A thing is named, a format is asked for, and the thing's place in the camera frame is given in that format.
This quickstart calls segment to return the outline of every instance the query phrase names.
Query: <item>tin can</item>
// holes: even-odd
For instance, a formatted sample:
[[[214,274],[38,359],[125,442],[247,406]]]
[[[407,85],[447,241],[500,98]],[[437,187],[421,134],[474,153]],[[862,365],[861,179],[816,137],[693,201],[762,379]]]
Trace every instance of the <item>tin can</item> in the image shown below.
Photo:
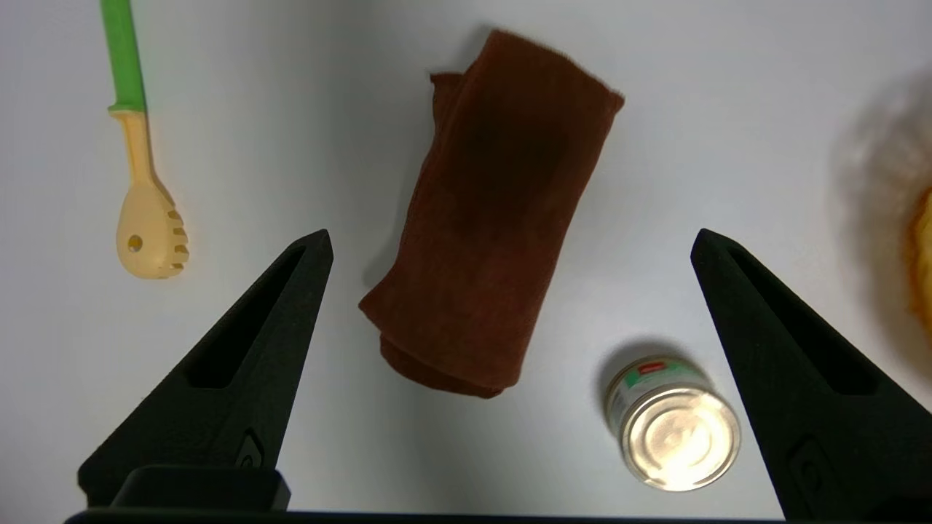
[[[741,444],[731,407],[702,371],[677,357],[645,358],[623,369],[609,386],[605,413],[628,468],[661,490],[715,481]]]

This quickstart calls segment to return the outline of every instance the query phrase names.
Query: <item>can lid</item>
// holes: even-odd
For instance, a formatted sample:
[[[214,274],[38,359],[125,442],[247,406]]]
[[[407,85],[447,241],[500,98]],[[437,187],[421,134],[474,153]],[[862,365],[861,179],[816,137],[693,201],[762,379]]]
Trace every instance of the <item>can lid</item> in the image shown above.
[[[644,482],[667,491],[701,488],[734,462],[741,430],[715,394],[675,387],[646,399],[624,425],[624,458]]]

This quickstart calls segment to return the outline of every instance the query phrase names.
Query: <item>brown towel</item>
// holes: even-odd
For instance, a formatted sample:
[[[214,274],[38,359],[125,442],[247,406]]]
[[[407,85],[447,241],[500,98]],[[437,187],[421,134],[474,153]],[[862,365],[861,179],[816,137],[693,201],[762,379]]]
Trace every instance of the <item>brown towel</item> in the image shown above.
[[[517,383],[624,99],[566,57],[500,31],[464,75],[431,81],[433,144],[398,257],[359,307],[399,373],[488,398]]]

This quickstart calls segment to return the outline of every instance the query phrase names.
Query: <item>white table surface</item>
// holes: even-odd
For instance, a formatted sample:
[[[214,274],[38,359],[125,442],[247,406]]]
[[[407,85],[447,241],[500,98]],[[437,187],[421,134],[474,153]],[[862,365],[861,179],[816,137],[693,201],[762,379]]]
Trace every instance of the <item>white table surface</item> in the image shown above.
[[[877,229],[874,197],[917,183],[875,187],[873,150],[852,141],[865,121],[885,136],[870,115],[932,59],[932,3],[137,1],[135,14],[157,170],[191,239],[166,282],[117,261],[128,170],[97,3],[0,4],[3,522],[79,511],[78,465],[318,228],[336,262],[279,460],[293,509],[781,517],[743,410],[733,469],[684,494],[631,476],[601,419],[606,363],[644,343],[681,348],[739,404],[690,265],[702,227],[932,406],[932,350],[897,295],[898,236]],[[563,50],[627,106],[523,377],[483,401],[397,376],[356,304],[391,264],[431,139],[427,74],[464,68],[491,26]]]

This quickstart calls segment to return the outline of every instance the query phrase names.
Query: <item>can label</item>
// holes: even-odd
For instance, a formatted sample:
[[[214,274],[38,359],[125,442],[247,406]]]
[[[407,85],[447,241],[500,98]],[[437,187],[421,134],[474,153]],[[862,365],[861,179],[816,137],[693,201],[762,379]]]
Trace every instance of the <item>can label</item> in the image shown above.
[[[711,391],[705,375],[694,365],[674,357],[652,357],[639,360],[619,373],[606,395],[606,418],[612,433],[618,437],[628,411],[644,395],[675,384],[698,386]]]

